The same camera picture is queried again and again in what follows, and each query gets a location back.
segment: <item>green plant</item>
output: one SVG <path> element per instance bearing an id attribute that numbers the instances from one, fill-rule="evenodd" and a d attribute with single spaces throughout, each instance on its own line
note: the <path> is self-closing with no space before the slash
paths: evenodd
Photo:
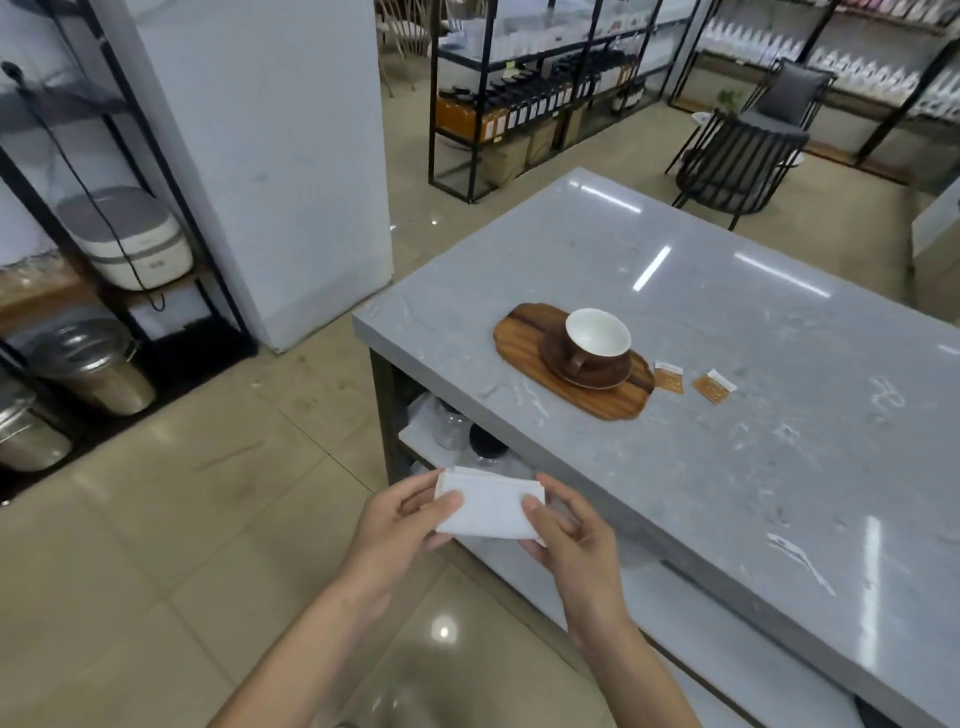
<path id="1" fill-rule="evenodd" d="M 740 110 L 743 101 L 743 91 L 736 88 L 723 88 L 717 94 L 717 107 L 729 113 Z"/>

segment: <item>brown teacup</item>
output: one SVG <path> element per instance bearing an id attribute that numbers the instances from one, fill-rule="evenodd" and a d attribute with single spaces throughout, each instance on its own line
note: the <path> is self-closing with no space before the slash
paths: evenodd
<path id="1" fill-rule="evenodd" d="M 630 355 L 630 331 L 616 316 L 597 308 L 574 311 L 554 335 L 564 344 L 563 366 L 571 376 L 607 369 Z"/>

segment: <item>black cable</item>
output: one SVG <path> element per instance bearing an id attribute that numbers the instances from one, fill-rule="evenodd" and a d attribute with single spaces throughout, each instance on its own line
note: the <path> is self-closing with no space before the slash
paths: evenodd
<path id="1" fill-rule="evenodd" d="M 90 204 L 93 205 L 93 208 L 97 211 L 97 214 L 100 216 L 100 219 L 104 221 L 107 225 L 110 234 L 113 235 L 113 239 L 116 241 L 117 247 L 120 248 L 120 253 L 123 255 L 124 260 L 127 261 L 127 264 L 130 266 L 130 269 L 133 271 L 133 276 L 136 278 L 136 282 L 139 283 L 140 289 L 147 297 L 147 303 L 150 304 L 152 308 L 157 313 L 163 311 L 167 307 L 166 297 L 161 293 L 160 294 L 160 305 L 157 306 L 154 302 L 154 297 L 151 295 L 150 291 L 147 289 L 147 286 L 144 284 L 143 279 L 140 277 L 140 274 L 136 270 L 136 266 L 133 265 L 133 260 L 127 254 L 127 250 L 123 247 L 123 243 L 120 241 L 120 235 L 117 233 L 116 229 L 113 227 L 112 223 L 109 221 L 105 213 L 100 209 L 100 206 L 97 204 L 97 201 L 94 199 L 93 195 L 90 193 L 90 190 L 87 188 L 84 181 L 81 179 L 80 175 L 77 173 L 76 168 L 74 168 L 73 163 L 70 161 L 70 158 L 67 156 L 66 151 L 63 149 L 63 146 L 60 144 L 60 141 L 57 139 L 57 136 L 54 134 L 53 129 L 47 124 L 46 120 L 43 118 L 43 115 L 36 109 L 33 101 L 34 92 L 31 91 L 23 78 L 23 71 L 20 69 L 16 63 L 10 61 L 0 62 L 0 68 L 7 75 L 7 77 L 13 81 L 17 86 L 17 94 L 20 96 L 20 99 L 23 101 L 23 105 L 26 108 L 27 112 L 35 119 L 37 124 L 47 132 L 47 135 L 50 137 L 50 140 L 57 147 L 57 151 L 60 152 L 60 156 L 63 157 L 63 161 L 66 163 L 67 168 L 70 170 L 70 174 L 73 175 L 73 178 L 77 181 L 77 184 L 84 191 L 84 195 L 89 200 Z"/>

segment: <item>pillow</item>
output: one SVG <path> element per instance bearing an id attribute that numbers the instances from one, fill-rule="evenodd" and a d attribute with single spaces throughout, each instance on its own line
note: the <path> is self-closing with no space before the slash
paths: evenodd
<path id="1" fill-rule="evenodd" d="M 807 107 L 829 80 L 828 72 L 784 63 L 753 110 L 799 127 L 804 122 Z"/>

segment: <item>wooden tray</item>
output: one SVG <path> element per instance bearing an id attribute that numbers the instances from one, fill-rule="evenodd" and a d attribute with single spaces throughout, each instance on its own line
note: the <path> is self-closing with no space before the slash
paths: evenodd
<path id="1" fill-rule="evenodd" d="M 566 312 L 549 303 L 521 303 L 493 329 L 496 350 L 508 364 L 519 369 L 555 395 L 601 420 L 632 420 L 643 411 L 654 391 L 650 366 L 630 352 L 634 369 L 630 378 L 613 389 L 582 389 L 553 376 L 540 359 L 540 339 L 550 327 L 562 324 Z"/>

